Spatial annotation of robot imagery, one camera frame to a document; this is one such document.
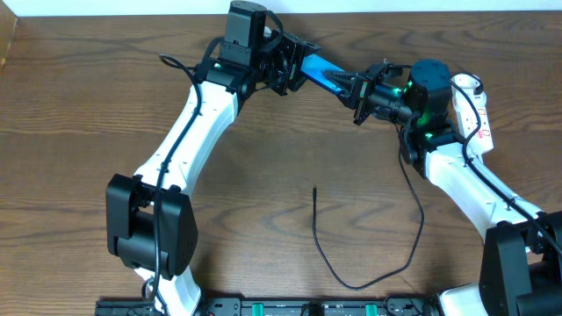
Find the blue Galaxy smartphone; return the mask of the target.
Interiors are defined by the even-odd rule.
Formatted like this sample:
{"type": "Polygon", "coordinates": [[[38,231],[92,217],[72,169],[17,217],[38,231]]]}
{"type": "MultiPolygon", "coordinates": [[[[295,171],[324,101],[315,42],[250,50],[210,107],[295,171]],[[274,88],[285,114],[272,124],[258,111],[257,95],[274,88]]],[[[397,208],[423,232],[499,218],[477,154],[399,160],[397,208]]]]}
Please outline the blue Galaxy smartphone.
{"type": "Polygon", "coordinates": [[[327,90],[334,95],[339,95],[342,93],[342,89],[339,88],[335,83],[332,83],[326,77],[325,72],[343,72],[343,69],[337,67],[330,61],[323,59],[318,54],[310,54],[306,56],[302,62],[300,71],[308,80],[316,83],[324,90],[327,90]]]}

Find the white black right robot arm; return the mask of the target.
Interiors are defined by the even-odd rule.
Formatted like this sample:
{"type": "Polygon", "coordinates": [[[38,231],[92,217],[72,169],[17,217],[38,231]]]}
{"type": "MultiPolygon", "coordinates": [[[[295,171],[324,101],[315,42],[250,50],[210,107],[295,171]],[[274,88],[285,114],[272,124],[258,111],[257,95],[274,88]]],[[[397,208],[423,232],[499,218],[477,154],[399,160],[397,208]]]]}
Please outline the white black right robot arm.
{"type": "Polygon", "coordinates": [[[475,149],[481,118],[468,133],[448,119],[448,107],[478,116],[481,82],[461,83],[437,60],[409,67],[407,83],[390,79],[404,66],[381,62],[363,72],[324,65],[310,76],[336,95],[362,124],[370,115],[401,126],[400,156],[444,191],[484,240],[479,280],[440,293],[443,315],[559,315],[561,215],[545,213],[503,183],[475,149]]]}

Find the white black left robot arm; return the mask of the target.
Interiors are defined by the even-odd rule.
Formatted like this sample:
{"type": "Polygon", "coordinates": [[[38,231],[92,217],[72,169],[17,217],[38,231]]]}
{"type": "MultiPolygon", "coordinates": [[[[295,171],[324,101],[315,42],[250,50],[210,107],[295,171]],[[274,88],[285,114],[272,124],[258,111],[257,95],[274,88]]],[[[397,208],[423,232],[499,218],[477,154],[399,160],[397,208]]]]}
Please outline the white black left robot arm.
{"type": "Polygon", "coordinates": [[[305,58],[319,51],[264,6],[233,1],[224,36],[197,65],[160,54],[191,83],[184,109],[152,156],[105,191],[108,251],[143,278],[141,296],[158,312],[192,315],[202,297],[189,268],[198,242],[191,195],[216,142],[255,92],[297,91],[305,58]]]}

